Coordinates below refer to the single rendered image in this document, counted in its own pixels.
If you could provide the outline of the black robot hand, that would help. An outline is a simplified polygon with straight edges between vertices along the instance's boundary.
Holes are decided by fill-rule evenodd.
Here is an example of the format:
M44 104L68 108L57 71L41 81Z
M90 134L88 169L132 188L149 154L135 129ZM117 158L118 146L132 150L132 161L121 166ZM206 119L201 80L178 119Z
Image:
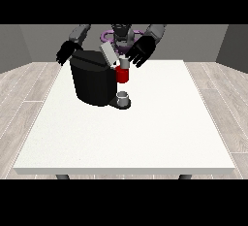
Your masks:
M76 50L82 50L80 44L66 41L62 44L60 50L56 53L56 61L63 66Z
M154 52L155 40L152 36L141 36L125 54L130 62L139 68Z

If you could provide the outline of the small grey coffee pod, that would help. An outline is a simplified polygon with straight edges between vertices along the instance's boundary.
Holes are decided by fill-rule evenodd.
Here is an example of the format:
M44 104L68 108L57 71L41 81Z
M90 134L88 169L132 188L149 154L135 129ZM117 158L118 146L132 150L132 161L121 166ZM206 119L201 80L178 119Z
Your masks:
M121 69L129 69L130 68L130 62L125 55L119 56L119 62L120 62L120 68Z

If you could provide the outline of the red pod holder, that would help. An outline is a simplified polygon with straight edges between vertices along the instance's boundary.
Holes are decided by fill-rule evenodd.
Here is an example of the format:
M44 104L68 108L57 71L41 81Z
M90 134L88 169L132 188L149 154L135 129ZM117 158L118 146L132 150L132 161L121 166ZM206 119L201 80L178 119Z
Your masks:
M116 81L119 83L125 83L129 80L129 70L121 69L119 66L115 68Z

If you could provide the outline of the pale grey machine lid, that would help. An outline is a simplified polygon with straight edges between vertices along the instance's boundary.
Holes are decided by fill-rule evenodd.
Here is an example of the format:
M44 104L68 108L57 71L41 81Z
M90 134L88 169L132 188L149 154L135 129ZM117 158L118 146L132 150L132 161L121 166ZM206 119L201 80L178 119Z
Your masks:
M111 69L114 69L119 60L110 42L105 42L99 46L101 53L103 54L107 64Z

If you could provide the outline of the black coffee machine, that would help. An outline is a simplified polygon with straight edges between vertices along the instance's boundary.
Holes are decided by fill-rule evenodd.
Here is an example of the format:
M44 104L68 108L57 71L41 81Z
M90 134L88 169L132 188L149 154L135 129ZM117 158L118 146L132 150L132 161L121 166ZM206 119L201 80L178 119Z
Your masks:
M110 105L119 110L131 107L130 99L120 105L116 71L110 68L100 51L78 49L72 54L70 66L79 100L91 106Z

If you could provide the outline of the small grey cup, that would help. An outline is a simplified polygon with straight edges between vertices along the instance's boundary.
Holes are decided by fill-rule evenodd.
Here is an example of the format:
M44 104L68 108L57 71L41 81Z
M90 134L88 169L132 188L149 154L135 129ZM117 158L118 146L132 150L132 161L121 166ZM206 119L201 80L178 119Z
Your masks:
M129 103L129 95L126 91L119 91L117 94L116 94L116 97L117 97L117 104L120 106L120 107L125 107L128 105Z

